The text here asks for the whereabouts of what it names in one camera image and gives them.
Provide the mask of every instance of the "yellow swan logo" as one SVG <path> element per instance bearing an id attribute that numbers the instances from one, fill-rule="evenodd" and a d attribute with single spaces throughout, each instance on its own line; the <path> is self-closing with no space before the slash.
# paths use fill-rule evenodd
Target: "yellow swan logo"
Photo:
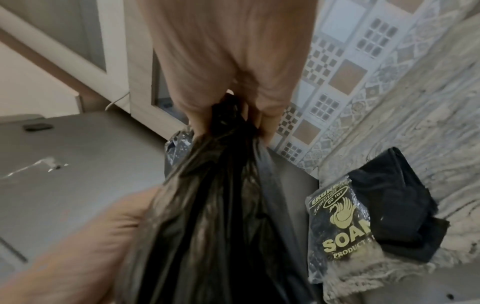
<path id="1" fill-rule="evenodd" d="M 342 197 L 342 202 L 336 202 L 330 207 L 330 212 L 336 208 L 335 213 L 330 217 L 330 222 L 338 228 L 345 229 L 352 223 L 354 211 L 357 208 L 352 201 L 346 197 Z"/>

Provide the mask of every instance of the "cable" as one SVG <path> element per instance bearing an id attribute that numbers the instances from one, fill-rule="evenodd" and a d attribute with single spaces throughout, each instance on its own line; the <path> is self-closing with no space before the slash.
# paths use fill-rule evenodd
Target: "cable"
<path id="1" fill-rule="evenodd" d="M 123 95 L 122 97 L 120 97 L 119 99 L 115 100 L 115 101 L 112 101 L 108 104 L 108 106 L 105 108 L 105 111 L 108 110 L 110 107 L 112 107 L 114 104 L 116 104 L 117 102 L 119 102 L 120 100 L 122 100 L 123 98 L 127 97 L 127 95 L 130 94 L 130 92 L 126 93 L 125 95 Z"/>

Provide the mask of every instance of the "checkered tile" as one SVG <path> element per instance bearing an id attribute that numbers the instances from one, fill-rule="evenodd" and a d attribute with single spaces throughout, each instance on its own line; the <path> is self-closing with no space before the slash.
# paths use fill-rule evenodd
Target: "checkered tile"
<path id="1" fill-rule="evenodd" d="M 338 64 L 343 53 L 341 48 L 314 36 L 303 68 L 303 78 L 321 86 Z"/>
<path id="2" fill-rule="evenodd" d="M 278 125 L 277 133 L 283 136 L 290 135 L 294 129 L 294 126 L 299 122 L 301 115 L 301 112 L 299 112 L 296 108 L 288 106 L 283 112 L 280 124 Z"/>
<path id="3" fill-rule="evenodd" d="M 356 49 L 375 59 L 397 32 L 396 27 L 380 20 L 380 18 L 375 18 L 363 38 L 356 44 Z"/>
<path id="4" fill-rule="evenodd" d="M 295 162 L 297 157 L 300 155 L 302 150 L 296 145 L 288 142 L 283 150 L 280 152 L 280 155 L 289 160 L 290 162 Z"/>
<path id="5" fill-rule="evenodd" d="M 330 98 L 327 94 L 322 94 L 310 109 L 310 113 L 327 122 L 335 110 L 339 108 L 339 105 L 338 101 Z"/>

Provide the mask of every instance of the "tile backsplash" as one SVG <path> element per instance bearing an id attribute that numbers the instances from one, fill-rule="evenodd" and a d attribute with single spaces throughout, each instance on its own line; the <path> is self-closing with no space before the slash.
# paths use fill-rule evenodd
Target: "tile backsplash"
<path id="1" fill-rule="evenodd" d="M 325 0 L 271 147 L 317 167 L 478 0 Z"/>

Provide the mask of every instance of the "gray table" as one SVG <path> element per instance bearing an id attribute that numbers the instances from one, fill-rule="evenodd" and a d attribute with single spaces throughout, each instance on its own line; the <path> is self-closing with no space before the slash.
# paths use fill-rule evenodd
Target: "gray table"
<path id="1" fill-rule="evenodd" d="M 33 122 L 54 128 L 25 132 L 22 125 Z M 0 143 L 0 281 L 116 199 L 164 181 L 165 139 L 121 112 L 1 124 Z M 48 172 L 41 163 L 2 179 L 48 157 L 62 167 Z M 318 182 L 272 157 L 306 256 L 304 199 Z"/>

